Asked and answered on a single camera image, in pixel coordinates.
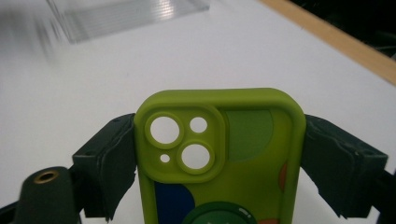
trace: phone case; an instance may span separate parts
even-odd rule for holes
[[[161,91],[134,117],[146,224],[290,224],[305,119],[274,89]]]

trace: white table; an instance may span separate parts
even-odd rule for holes
[[[52,47],[35,31],[50,10],[26,2],[0,5],[0,206],[19,198],[28,175],[70,167],[108,121],[169,89],[280,89],[306,114],[389,154],[387,170],[396,168],[395,87],[259,2],[212,0],[207,12],[78,45],[50,36]],[[338,218],[301,171],[293,223],[376,217],[372,209],[368,219]],[[137,181],[113,223],[143,223]]]

